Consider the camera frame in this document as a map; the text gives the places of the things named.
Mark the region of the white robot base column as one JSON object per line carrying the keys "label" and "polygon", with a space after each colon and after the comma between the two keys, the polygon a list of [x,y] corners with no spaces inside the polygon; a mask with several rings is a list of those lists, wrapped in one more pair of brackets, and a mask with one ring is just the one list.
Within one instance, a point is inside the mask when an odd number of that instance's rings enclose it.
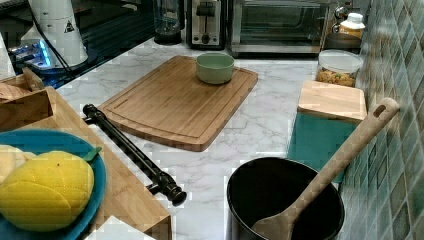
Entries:
{"label": "white robot base column", "polygon": [[29,63],[40,70],[76,67],[88,59],[71,0],[28,0],[33,26],[21,38],[39,55]]}

